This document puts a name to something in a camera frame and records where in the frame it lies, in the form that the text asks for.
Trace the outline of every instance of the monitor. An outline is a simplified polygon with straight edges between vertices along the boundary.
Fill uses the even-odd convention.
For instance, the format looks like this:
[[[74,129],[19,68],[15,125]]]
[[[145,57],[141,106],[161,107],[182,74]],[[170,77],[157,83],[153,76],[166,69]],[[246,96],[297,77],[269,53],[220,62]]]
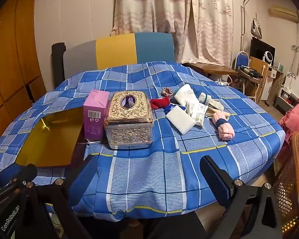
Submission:
[[[274,53],[275,53],[275,48],[272,47],[271,45],[268,45],[267,43],[253,37],[250,43],[250,53],[249,55],[251,57],[258,58],[262,60],[262,57],[266,51],[269,51],[272,54],[273,60],[271,65],[273,66],[274,62]]]

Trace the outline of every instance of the pink towel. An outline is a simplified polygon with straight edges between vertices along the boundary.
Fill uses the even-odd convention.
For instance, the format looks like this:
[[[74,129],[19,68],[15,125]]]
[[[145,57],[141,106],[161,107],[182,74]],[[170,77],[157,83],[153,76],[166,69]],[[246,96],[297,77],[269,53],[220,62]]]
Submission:
[[[214,125],[218,128],[220,139],[230,140],[235,136],[234,129],[227,122],[224,112],[215,112],[212,119]]]

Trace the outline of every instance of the screw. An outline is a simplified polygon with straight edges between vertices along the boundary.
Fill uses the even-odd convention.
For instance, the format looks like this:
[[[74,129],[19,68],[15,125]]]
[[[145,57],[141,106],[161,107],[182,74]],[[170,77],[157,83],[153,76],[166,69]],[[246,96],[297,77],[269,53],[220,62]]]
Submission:
[[[241,185],[243,185],[243,181],[242,181],[242,180],[239,180],[239,179],[236,179],[236,180],[235,180],[235,184],[236,184],[237,186],[241,186]]]
[[[268,182],[266,182],[266,183],[264,184],[264,186],[265,186],[265,188],[268,189],[268,190],[271,189],[271,185],[270,185]]]
[[[33,187],[33,182],[28,182],[26,186],[27,186],[27,188],[32,188]]]
[[[57,180],[55,181],[55,184],[56,184],[56,185],[62,185],[63,182],[64,182],[63,179],[57,179]]]

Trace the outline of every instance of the air conditioner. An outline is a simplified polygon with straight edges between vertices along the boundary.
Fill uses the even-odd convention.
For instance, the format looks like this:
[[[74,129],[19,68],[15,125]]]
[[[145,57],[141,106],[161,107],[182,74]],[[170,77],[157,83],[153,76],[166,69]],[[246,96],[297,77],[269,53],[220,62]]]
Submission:
[[[268,9],[268,13],[272,17],[282,18],[291,22],[299,23],[298,14],[295,11],[272,6]]]

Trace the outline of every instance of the blue plaid bedsheet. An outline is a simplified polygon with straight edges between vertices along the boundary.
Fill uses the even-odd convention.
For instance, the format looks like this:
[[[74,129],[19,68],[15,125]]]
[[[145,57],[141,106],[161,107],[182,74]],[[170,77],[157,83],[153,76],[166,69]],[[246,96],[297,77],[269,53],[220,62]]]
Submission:
[[[162,109],[155,110],[152,147],[126,151],[112,150],[104,142],[87,144],[85,157],[98,157],[97,173],[73,211],[119,221],[126,216],[180,215],[203,207],[215,198],[199,169],[202,156],[210,155],[232,178],[246,183],[272,163],[285,133],[268,113],[238,90],[219,86],[179,63],[135,64],[72,76],[8,126],[0,138],[0,171],[15,161],[41,117],[81,107],[92,89],[140,90],[149,98],[159,98],[162,88],[176,90],[187,83],[197,97],[204,92],[224,105],[235,137],[220,140],[208,118],[204,127],[194,126],[181,135]],[[34,182],[50,184],[64,176],[64,168],[39,168]]]

